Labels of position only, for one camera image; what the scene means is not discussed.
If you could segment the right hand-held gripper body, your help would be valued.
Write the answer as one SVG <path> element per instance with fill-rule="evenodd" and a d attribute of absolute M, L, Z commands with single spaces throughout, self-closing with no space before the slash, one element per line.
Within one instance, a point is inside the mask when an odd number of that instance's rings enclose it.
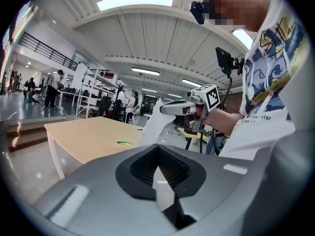
<path fill-rule="evenodd" d="M 196 105 L 206 105 L 208 112 L 211 112 L 220 104 L 219 93 L 216 85 L 203 85 L 187 92 L 186 100 Z M 194 123 L 187 118 L 187 125 L 192 132 L 201 131 L 200 121 Z"/>

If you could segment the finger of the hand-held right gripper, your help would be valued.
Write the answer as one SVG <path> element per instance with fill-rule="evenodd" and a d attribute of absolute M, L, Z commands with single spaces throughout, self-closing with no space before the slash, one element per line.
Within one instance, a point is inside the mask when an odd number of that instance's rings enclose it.
<path fill-rule="evenodd" d="M 166 115 L 188 115 L 189 112 L 187 108 L 192 108 L 195 106 L 195 103 L 181 99 L 167 102 L 159 108 L 159 111 Z"/>

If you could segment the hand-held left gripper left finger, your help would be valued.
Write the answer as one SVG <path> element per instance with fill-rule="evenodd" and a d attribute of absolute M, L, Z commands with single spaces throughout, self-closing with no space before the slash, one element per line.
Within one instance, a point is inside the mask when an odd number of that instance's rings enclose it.
<path fill-rule="evenodd" d="M 137 199 L 116 180 L 120 163 L 147 147 L 92 160 L 51 187 L 35 204 L 48 236 L 171 236 L 177 228 L 156 201 Z"/>

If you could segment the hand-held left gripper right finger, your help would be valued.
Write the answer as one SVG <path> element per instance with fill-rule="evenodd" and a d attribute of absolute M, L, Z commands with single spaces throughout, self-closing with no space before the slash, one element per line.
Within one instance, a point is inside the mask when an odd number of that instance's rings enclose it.
<path fill-rule="evenodd" d="M 168 236 L 289 236 L 298 233 L 307 188 L 307 133 L 281 138 L 253 161 L 216 158 L 192 197 L 180 200 L 190 224 Z"/>

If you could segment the white cloth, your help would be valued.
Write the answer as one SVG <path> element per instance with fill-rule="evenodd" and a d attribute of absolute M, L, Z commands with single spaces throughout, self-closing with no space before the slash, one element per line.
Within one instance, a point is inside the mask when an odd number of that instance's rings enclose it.
<path fill-rule="evenodd" d="M 162 114 L 160 112 L 161 106 L 163 106 L 163 102 L 159 99 L 154 106 L 152 115 L 147 120 L 142 130 L 142 134 L 138 142 L 140 147 L 158 144 L 158 138 L 164 127 L 175 119 L 174 115 Z M 163 176 L 159 166 L 154 173 L 153 189 L 155 189 L 157 194 L 157 207 L 161 211 L 166 210 L 174 204 L 175 194 Z"/>

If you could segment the person's right forearm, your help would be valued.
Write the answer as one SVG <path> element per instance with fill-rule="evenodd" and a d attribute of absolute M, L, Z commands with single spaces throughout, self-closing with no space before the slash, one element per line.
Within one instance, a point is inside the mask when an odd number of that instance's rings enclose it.
<path fill-rule="evenodd" d="M 204 125 L 230 136 L 239 120 L 244 118 L 241 114 L 230 114 L 220 109 L 213 109 L 203 121 Z"/>

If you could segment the person's right hand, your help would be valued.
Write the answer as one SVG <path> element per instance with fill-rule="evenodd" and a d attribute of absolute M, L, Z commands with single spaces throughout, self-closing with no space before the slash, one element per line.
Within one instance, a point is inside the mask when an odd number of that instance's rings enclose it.
<path fill-rule="evenodd" d="M 206 105 L 187 107 L 187 115 L 189 120 L 193 120 L 194 123 L 200 121 L 202 126 L 213 126 L 212 114 L 213 111 L 208 112 Z"/>

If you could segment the black phone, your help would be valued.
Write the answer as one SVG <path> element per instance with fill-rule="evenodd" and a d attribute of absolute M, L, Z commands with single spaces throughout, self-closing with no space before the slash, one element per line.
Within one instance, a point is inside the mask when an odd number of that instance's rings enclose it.
<path fill-rule="evenodd" d="M 226 52 L 220 47 L 216 47 L 215 50 L 217 54 L 218 65 L 221 68 L 221 71 L 227 77 L 229 77 L 231 74 L 231 66 L 232 66 L 231 54 Z"/>

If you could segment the wooden table with white legs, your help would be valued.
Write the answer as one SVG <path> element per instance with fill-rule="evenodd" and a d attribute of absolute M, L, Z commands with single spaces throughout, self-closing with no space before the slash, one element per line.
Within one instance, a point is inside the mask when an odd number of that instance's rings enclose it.
<path fill-rule="evenodd" d="M 143 128 L 104 117 L 44 125 L 50 153 L 60 179 L 64 173 L 55 144 L 82 164 L 138 146 Z"/>

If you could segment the person in white printed shirt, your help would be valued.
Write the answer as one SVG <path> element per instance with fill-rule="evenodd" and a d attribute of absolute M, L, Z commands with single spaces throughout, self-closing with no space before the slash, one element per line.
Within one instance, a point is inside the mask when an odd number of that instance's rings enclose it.
<path fill-rule="evenodd" d="M 287 0 L 271 0 L 267 16 L 245 56 L 239 120 L 221 157 L 253 160 L 262 147 L 294 132 L 280 92 L 312 52 L 300 19 Z"/>

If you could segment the black office chair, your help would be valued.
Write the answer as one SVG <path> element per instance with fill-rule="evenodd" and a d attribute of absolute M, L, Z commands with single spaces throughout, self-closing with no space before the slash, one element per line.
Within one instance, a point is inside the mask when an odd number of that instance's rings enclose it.
<path fill-rule="evenodd" d="M 111 107 L 112 100 L 110 97 L 104 96 L 99 102 L 98 116 L 109 117 L 109 109 Z"/>

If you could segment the white metal shelf rack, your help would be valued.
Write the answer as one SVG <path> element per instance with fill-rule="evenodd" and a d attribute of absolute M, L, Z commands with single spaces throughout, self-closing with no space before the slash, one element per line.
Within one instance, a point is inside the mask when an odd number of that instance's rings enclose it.
<path fill-rule="evenodd" d="M 110 97 L 113 105 L 119 89 L 114 77 L 109 70 L 78 66 L 72 81 L 77 90 L 76 119 L 98 116 L 99 102 L 104 96 Z"/>

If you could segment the wooden stage steps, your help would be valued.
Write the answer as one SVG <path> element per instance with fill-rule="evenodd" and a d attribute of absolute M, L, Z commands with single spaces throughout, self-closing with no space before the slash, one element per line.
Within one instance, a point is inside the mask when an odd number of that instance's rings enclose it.
<path fill-rule="evenodd" d="M 29 148 L 48 141 L 46 124 L 68 121 L 66 117 L 29 119 L 28 122 L 18 121 L 6 128 L 7 145 L 9 152 Z"/>

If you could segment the black balcony railing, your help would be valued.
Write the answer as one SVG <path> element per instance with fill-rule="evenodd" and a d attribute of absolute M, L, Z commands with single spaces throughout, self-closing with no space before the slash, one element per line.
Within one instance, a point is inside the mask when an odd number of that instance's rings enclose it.
<path fill-rule="evenodd" d="M 19 41 L 19 44 L 32 50 L 35 53 L 38 53 L 48 59 L 55 61 L 56 63 L 69 68 L 70 70 L 75 71 L 78 63 L 46 45 L 42 41 L 28 34 L 27 32 L 23 32 L 23 35 Z"/>

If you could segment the yellow wooden frame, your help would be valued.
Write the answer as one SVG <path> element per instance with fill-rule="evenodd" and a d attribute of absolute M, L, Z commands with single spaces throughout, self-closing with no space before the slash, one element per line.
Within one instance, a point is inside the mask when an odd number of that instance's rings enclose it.
<path fill-rule="evenodd" d="M 177 128 L 177 131 L 179 131 L 179 133 L 181 135 L 183 135 L 184 137 L 185 137 L 185 134 L 187 133 L 187 132 L 185 132 L 184 128 L 180 128 L 180 127 Z M 199 133 L 199 132 L 197 132 L 196 134 L 191 134 L 191 137 L 192 137 L 191 144 L 194 144 L 196 142 L 196 140 L 200 140 L 201 138 L 206 143 L 209 141 L 208 137 L 206 137 L 204 135 L 202 136 L 201 133 Z"/>

